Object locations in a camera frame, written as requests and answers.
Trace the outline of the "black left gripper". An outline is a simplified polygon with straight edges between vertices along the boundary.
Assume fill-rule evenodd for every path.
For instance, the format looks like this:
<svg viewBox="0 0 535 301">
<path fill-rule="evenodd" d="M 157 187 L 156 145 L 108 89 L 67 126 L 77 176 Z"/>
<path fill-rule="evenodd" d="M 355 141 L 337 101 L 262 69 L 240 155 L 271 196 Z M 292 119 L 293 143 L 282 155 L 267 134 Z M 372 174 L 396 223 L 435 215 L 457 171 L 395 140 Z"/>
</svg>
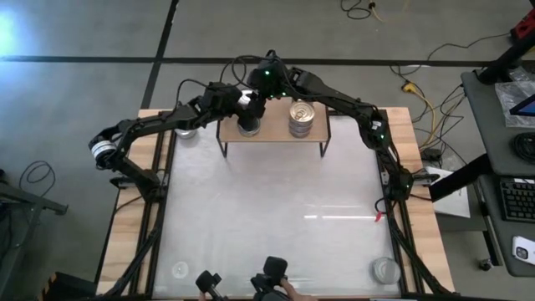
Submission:
<svg viewBox="0 0 535 301">
<path fill-rule="evenodd" d="M 230 117 L 237 112 L 238 101 L 242 91 L 231 84 L 210 82 L 200 99 L 200 111 L 214 118 Z M 253 117 L 239 117 L 237 125 L 242 130 L 256 130 L 257 119 L 261 119 L 266 110 L 265 99 L 252 99 L 247 104 L 247 112 Z"/>
</svg>

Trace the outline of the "white glossy table sheet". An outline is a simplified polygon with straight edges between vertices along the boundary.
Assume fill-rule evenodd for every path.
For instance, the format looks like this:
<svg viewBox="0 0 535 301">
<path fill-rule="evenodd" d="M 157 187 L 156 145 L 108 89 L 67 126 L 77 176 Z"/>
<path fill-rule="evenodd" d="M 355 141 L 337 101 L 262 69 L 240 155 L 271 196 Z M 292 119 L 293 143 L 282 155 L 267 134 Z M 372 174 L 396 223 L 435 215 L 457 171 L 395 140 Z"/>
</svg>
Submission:
<svg viewBox="0 0 535 301">
<path fill-rule="evenodd" d="M 319 297 L 387 296 L 372 262 L 393 254 L 376 211 L 383 195 L 376 157 L 347 117 L 330 121 L 325 155 L 315 143 L 232 143 L 216 126 L 178 140 L 160 242 L 154 296 L 199 294 L 197 277 L 217 273 L 221 293 L 253 295 L 251 278 L 270 256 L 289 282 Z"/>
</svg>

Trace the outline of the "black diagonal beam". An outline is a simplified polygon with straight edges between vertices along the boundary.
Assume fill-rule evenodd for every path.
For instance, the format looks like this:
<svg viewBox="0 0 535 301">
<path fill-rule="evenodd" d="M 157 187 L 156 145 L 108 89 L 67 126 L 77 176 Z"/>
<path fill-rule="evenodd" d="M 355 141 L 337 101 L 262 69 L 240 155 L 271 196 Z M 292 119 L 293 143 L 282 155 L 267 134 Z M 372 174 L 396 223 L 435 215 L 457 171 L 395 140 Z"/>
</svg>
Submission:
<svg viewBox="0 0 535 301">
<path fill-rule="evenodd" d="M 481 155 L 461 169 L 432 184 L 429 187 L 431 200 L 433 202 L 439 201 L 453 192 L 472 184 L 479 176 L 491 173 L 492 167 L 488 155 Z"/>
</svg>

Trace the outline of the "white paper sheet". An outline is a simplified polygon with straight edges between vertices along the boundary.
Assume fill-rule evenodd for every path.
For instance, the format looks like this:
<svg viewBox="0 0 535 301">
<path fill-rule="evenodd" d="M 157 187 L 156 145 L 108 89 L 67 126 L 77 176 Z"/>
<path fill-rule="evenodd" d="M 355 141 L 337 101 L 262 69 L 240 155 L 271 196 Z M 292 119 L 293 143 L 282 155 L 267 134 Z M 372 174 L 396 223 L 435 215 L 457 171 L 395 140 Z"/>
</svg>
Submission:
<svg viewBox="0 0 535 301">
<path fill-rule="evenodd" d="M 439 180 L 452 174 L 452 171 L 443 170 L 440 168 L 427 166 L 425 170 L 432 175 L 438 175 L 439 178 L 433 181 L 436 184 Z M 438 201 L 433 202 L 436 213 L 442 213 L 455 217 L 470 218 L 470 208 L 467 188 L 463 187 Z"/>
</svg>

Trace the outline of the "grey side desk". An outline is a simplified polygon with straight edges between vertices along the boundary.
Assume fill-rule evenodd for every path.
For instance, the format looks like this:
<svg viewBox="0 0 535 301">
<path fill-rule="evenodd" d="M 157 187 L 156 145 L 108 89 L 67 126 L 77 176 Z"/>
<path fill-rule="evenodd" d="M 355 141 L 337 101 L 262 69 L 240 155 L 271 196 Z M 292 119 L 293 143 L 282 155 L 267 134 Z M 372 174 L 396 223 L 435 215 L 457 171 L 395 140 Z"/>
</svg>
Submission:
<svg viewBox="0 0 535 301">
<path fill-rule="evenodd" d="M 494 86 L 481 83 L 477 75 L 476 71 L 461 74 L 461 82 L 491 168 L 490 173 L 477 178 L 477 184 L 486 203 L 505 268 L 513 277 L 535 278 L 535 266 L 521 262 L 512 255 L 512 239 L 515 236 L 535 242 L 535 223 L 503 220 L 498 187 L 501 177 L 535 180 L 535 164 L 517 157 L 510 146 L 513 137 L 527 130 L 506 126 Z"/>
</svg>

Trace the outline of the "grey metal stand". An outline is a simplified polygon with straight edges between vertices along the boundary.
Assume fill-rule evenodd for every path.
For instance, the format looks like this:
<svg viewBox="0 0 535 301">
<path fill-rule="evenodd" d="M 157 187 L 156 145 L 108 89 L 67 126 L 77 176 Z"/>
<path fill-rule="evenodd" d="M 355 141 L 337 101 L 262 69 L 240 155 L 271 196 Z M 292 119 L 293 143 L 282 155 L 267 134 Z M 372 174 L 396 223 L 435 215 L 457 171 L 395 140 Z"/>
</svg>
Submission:
<svg viewBox="0 0 535 301">
<path fill-rule="evenodd" d="M 64 215 L 68 206 L 9 185 L 0 169 L 0 301 L 8 301 L 13 294 L 25 247 L 44 210 Z"/>
</svg>

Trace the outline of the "black stand pole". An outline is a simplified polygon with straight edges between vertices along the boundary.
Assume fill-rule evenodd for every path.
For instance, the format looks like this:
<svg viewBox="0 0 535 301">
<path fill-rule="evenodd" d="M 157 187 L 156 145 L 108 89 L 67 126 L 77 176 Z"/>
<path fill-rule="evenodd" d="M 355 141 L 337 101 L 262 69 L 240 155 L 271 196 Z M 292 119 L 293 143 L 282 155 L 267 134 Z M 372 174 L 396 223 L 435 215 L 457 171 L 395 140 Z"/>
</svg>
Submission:
<svg viewBox="0 0 535 301">
<path fill-rule="evenodd" d="M 505 53 L 491 61 L 487 67 L 477 75 L 482 84 L 495 84 L 507 72 L 507 69 L 518 61 L 529 49 L 535 46 L 535 36 L 518 40 Z"/>
</svg>

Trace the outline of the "clear plastic bag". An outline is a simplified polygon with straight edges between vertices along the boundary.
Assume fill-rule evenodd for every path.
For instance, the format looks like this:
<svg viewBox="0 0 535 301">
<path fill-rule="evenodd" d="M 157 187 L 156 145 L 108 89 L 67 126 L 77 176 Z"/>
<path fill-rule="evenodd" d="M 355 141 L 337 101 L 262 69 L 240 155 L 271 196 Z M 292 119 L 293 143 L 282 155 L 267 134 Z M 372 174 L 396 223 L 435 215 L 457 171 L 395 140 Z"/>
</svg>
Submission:
<svg viewBox="0 0 535 301">
<path fill-rule="evenodd" d="M 509 110 L 535 94 L 535 72 L 523 67 L 509 69 L 510 81 L 495 84 L 506 127 L 535 129 L 535 117 L 511 115 Z"/>
</svg>

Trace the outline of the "black box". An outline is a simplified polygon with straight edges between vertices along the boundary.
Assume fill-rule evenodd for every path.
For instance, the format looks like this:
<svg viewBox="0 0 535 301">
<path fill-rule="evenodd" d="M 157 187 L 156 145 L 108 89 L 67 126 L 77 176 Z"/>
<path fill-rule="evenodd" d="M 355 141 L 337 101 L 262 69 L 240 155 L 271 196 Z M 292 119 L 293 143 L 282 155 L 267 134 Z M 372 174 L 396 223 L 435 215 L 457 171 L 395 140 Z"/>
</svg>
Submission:
<svg viewBox="0 0 535 301">
<path fill-rule="evenodd" d="M 88 280 L 55 272 L 47 280 L 37 296 L 38 301 L 71 301 L 92 298 L 96 295 L 97 285 Z"/>
</svg>

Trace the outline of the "blue tablet screen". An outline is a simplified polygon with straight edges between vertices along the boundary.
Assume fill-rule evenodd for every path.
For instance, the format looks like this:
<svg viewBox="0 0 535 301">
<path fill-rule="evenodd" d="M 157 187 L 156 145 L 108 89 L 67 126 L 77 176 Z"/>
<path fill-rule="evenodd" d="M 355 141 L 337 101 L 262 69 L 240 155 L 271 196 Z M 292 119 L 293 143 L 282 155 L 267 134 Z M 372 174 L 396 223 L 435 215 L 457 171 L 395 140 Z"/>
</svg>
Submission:
<svg viewBox="0 0 535 301">
<path fill-rule="evenodd" d="M 535 94 L 527 97 L 519 104 L 513 106 L 509 113 L 517 116 L 535 117 Z"/>
</svg>

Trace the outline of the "red and black clamp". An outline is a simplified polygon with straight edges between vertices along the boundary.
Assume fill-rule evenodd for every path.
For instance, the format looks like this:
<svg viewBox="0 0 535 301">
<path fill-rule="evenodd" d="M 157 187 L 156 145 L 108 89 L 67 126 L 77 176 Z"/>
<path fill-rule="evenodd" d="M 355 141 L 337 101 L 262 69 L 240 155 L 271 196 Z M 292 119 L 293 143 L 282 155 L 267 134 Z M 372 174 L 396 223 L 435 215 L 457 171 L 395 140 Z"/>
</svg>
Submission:
<svg viewBox="0 0 535 301">
<path fill-rule="evenodd" d="M 516 41 L 527 37 L 533 30 L 535 30 L 535 19 L 529 18 L 522 20 L 511 29 L 511 39 L 515 43 Z"/>
</svg>

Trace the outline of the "black keyboard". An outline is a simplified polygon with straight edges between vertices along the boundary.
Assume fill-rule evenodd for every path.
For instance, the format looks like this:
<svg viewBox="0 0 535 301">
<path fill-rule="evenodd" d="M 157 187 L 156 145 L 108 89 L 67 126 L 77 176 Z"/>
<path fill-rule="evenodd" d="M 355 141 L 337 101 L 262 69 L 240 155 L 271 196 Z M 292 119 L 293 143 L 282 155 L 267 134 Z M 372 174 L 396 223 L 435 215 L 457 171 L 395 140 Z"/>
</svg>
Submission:
<svg viewBox="0 0 535 301">
<path fill-rule="evenodd" d="M 535 223 L 535 179 L 500 177 L 498 191 L 503 220 Z"/>
</svg>

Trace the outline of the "white smartphone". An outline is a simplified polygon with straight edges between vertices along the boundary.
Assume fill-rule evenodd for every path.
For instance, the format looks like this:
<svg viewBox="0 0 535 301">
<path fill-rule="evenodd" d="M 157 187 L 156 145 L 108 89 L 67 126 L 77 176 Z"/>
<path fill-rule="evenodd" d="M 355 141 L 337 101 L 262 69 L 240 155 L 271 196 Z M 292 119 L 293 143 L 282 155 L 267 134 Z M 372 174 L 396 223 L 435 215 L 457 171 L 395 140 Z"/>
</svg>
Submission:
<svg viewBox="0 0 535 301">
<path fill-rule="evenodd" d="M 514 236 L 512 238 L 512 255 L 516 260 L 535 266 L 535 241 Z"/>
</svg>

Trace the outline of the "wooden shelf with black frame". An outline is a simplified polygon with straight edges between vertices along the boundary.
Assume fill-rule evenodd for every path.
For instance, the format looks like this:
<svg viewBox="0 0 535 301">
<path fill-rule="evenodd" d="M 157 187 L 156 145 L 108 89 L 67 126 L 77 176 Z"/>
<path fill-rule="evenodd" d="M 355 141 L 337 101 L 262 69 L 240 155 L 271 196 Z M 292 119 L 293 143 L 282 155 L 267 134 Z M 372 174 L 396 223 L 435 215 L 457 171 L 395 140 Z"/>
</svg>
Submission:
<svg viewBox="0 0 535 301">
<path fill-rule="evenodd" d="M 260 119 L 260 130 L 251 137 L 240 133 L 236 116 L 218 121 L 216 138 L 223 156 L 227 157 L 228 143 L 307 142 L 318 143 L 320 156 L 324 157 L 331 140 L 328 108 L 320 103 L 312 103 L 315 110 L 313 127 L 306 137 L 297 138 L 290 134 L 288 128 L 292 102 L 293 99 L 291 97 L 268 100 L 264 115 Z"/>
</svg>

